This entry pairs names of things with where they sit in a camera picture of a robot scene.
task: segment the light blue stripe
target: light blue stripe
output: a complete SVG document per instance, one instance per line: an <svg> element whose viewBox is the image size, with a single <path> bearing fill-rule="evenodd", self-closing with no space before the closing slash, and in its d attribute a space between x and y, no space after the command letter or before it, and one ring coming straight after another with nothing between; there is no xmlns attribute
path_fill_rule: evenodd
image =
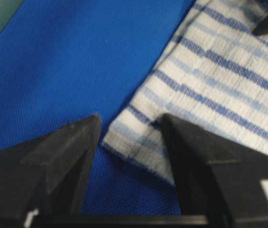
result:
<svg viewBox="0 0 268 228"><path fill-rule="evenodd" d="M180 42L190 51L196 53L197 55L201 57L206 57L217 65L224 67L225 69L232 71L235 74L245 77L246 79L259 85L260 87L268 90L268 80L263 78L256 72L249 70L243 66L240 66L234 61L226 60L223 56L215 53L212 50L205 51L201 46L197 45L196 43L187 38L173 37L171 40L174 42Z"/></svg>
<svg viewBox="0 0 268 228"><path fill-rule="evenodd" d="M166 102L164 99L160 98L157 94L155 94L152 90L149 88L143 86L140 91L143 93L145 97L147 97L150 101L154 102L158 107L165 107L167 111L171 112L174 115L177 115L178 117L185 119L187 121L190 121L194 124L200 125L206 130L218 134L222 137L228 138L230 140L233 140L238 143L242 143L240 139L234 138L230 134L227 134L223 130L217 128L213 124L197 117L196 115L190 113L188 110L180 108L179 106L171 103L171 102Z"/></svg>
<svg viewBox="0 0 268 228"><path fill-rule="evenodd" d="M140 136L138 133L136 133L134 130L132 130L128 126L124 125L118 119L113 121L111 127L116 132L118 132L118 134L127 138L129 141L133 143L138 143L148 149L156 151L159 155L163 156L164 158L168 158L167 153L156 142L149 139L148 137Z"/></svg>
<svg viewBox="0 0 268 228"><path fill-rule="evenodd" d="M220 0L220 1L221 3L227 6L239 9L247 16L248 19L250 19L251 22L254 22L255 24L258 24L263 19L262 16L255 14L251 9L249 9L246 4L239 6L238 4L235 4L230 0Z"/></svg>
<svg viewBox="0 0 268 228"><path fill-rule="evenodd" d="M245 104L249 105L254 110L260 111L260 112L268 115L268 107L264 106L263 104L261 104L260 102L258 102L256 100L246 96L242 92L237 91L236 89L230 88L230 87L226 86L225 84L207 76L199 69L192 69L187 64L183 63L182 61L180 61L178 58L176 58L174 56L168 56L167 59L169 61L171 61L173 64L175 64L178 68L183 70L185 73L192 74L192 75L196 76L199 80L205 82L207 85L209 85L213 88L216 88L222 92L227 93L228 95L230 95L234 98L237 98L237 99L243 101Z"/></svg>
<svg viewBox="0 0 268 228"><path fill-rule="evenodd" d="M234 46L238 46L240 48L243 48L244 50L246 50L247 52L251 53L252 55L256 56L256 57L259 57L265 61L268 62L268 53L263 51L262 49L260 49L259 47L257 46L251 46L251 45L247 45L247 44L243 44L243 43L240 43L238 41L235 41L223 34L220 34L220 33L217 33L216 31L202 25L201 23L195 21L192 23L192 25L202 31L204 31L205 33L208 33L209 35L211 36L217 36L217 37L220 37L224 40L226 40L227 42L230 42L232 43Z"/></svg>
<svg viewBox="0 0 268 228"><path fill-rule="evenodd" d="M230 28L239 30L241 32L245 32L245 33L253 36L251 34L250 29L248 29L243 23L241 23L233 18L226 18L221 13L215 11L214 9L211 9L209 7L206 7L206 6L203 6L200 4L195 4L193 7L197 10L200 10L201 12L208 14L210 17L212 17L213 19L215 19L216 21L218 21L219 23L221 23L223 25L227 25ZM268 47L268 41L263 40L263 39L256 37L256 36L253 36L253 37Z"/></svg>
<svg viewBox="0 0 268 228"><path fill-rule="evenodd" d="M166 81L173 81L168 75L166 75L164 72L161 72L162 75L162 81L166 83ZM253 124L252 122L246 120L245 118L241 117L239 114L235 113L234 111L231 111L230 109L220 105L219 103L214 102L213 100L202 96L201 94L196 93L194 90L192 90L190 87L186 86L185 84L182 84L180 86L180 89L178 90L185 95L195 99L196 101L208 106L213 111L221 114L222 116L227 117L228 119L232 120L233 122L237 123L239 126L242 126L246 128L247 130L259 135L260 137L268 140L268 132L262 129L261 127Z"/></svg>

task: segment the woven fabric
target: woven fabric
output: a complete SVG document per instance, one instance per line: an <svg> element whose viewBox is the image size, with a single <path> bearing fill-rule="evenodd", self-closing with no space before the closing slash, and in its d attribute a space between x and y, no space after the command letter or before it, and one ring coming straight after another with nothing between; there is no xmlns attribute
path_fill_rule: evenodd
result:
<svg viewBox="0 0 268 228"><path fill-rule="evenodd" d="M104 135L192 1L25 0L0 34L0 149L94 112ZM174 188L98 148L82 212L180 210Z"/></svg>
<svg viewBox="0 0 268 228"><path fill-rule="evenodd" d="M197 0L102 145L173 183L171 113L268 154L268 35L251 34L266 15L254 0Z"/></svg>

